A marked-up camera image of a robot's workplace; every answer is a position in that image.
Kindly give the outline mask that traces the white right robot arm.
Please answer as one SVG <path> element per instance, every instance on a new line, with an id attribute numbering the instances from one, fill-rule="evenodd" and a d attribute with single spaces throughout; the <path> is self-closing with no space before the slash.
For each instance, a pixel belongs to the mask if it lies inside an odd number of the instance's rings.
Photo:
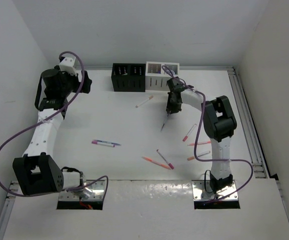
<path id="1" fill-rule="evenodd" d="M 222 95 L 207 98 L 190 86 L 184 85 L 179 78 L 167 81 L 169 88 L 166 112 L 176 114 L 182 110 L 182 104 L 187 104 L 201 111 L 202 121 L 198 125 L 197 133 L 204 128 L 210 138 L 212 162 L 209 185 L 212 192 L 230 186 L 233 175 L 230 168 L 230 143 L 237 128 L 237 121 L 232 110 L 230 100 Z"/>

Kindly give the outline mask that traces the red pen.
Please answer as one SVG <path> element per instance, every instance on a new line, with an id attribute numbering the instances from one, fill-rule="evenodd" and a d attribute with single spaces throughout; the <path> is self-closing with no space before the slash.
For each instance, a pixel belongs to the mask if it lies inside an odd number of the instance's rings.
<path id="1" fill-rule="evenodd" d="M 211 143 L 211 141 L 202 141 L 202 142 L 198 142 L 197 143 L 197 145 L 199 146 L 199 145 L 206 145 L 206 144 L 210 144 Z M 191 147 L 191 146 L 195 146 L 195 143 L 193 142 L 193 143 L 189 143 L 189 144 L 187 144 L 187 146 L 189 146 L 189 147 Z"/>

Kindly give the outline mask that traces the dark blue pen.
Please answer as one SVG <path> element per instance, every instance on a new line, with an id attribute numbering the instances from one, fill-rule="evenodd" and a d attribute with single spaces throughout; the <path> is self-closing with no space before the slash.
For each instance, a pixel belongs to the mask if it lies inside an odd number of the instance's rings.
<path id="1" fill-rule="evenodd" d="M 165 125 L 166 125 L 166 123 L 168 121 L 169 115 L 170 115 L 169 113 L 166 114 L 166 117 L 164 118 L 162 126 L 161 126 L 161 129 L 160 129 L 160 132 L 163 131 L 163 129 L 164 129 L 164 127 L 165 127 Z"/>

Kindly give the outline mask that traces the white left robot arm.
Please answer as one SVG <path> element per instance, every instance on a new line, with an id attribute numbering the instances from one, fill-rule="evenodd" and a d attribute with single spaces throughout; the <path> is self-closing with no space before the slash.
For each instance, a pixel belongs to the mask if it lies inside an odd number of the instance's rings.
<path id="1" fill-rule="evenodd" d="M 88 94 L 91 84 L 87 74 L 80 82 L 72 66 L 59 64 L 41 73 L 34 102 L 39 125 L 22 157 L 12 163 L 24 196 L 59 193 L 66 187 L 63 172 L 53 159 L 54 145 L 68 109 L 68 96 Z"/>

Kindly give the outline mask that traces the orange pen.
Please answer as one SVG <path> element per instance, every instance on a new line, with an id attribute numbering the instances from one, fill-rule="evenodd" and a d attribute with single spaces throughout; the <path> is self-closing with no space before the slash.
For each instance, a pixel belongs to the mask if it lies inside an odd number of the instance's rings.
<path id="1" fill-rule="evenodd" d="M 159 162 L 157 162 L 157 161 L 155 161 L 155 160 L 153 160 L 153 159 L 151 159 L 151 158 L 149 158 L 149 157 L 142 156 L 141 158 L 144 159 L 144 160 L 146 160 L 147 162 L 150 162 L 150 163 L 152 163 L 152 164 L 155 164 L 155 165 L 157 165 L 157 166 L 160 166 L 160 167 L 162 167 L 162 168 L 164 168 L 164 169 L 171 170 L 171 168 L 170 168 L 168 165 L 159 163 Z"/>

